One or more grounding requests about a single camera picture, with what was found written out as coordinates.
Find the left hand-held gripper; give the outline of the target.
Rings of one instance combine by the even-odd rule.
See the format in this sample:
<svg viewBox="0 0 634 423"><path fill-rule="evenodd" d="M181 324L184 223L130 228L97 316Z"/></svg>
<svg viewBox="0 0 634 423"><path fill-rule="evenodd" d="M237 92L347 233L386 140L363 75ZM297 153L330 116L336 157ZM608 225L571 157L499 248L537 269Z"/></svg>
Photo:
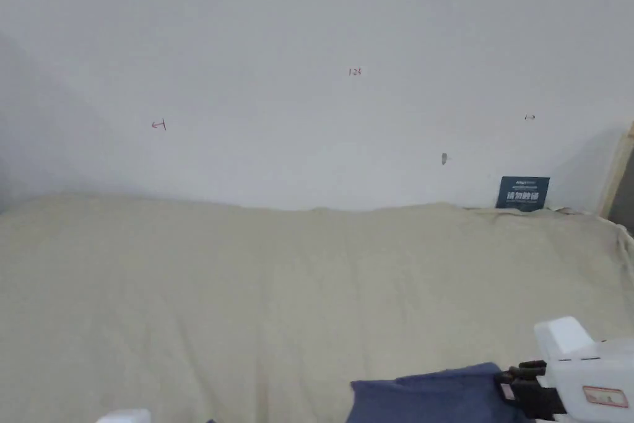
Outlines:
<svg viewBox="0 0 634 423"><path fill-rule="evenodd" d="M116 409L100 417L96 423L151 423L152 415L148 409Z"/></svg>

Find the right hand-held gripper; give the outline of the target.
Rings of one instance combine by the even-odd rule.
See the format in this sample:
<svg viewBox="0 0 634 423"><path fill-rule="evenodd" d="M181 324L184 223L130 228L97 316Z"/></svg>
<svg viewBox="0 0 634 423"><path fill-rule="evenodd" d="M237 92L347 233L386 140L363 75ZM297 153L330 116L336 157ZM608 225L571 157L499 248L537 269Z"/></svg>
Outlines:
<svg viewBox="0 0 634 423"><path fill-rule="evenodd" d="M506 404L554 422L633 422L633 338L594 340L571 316L534 326L541 360L493 376Z"/></svg>

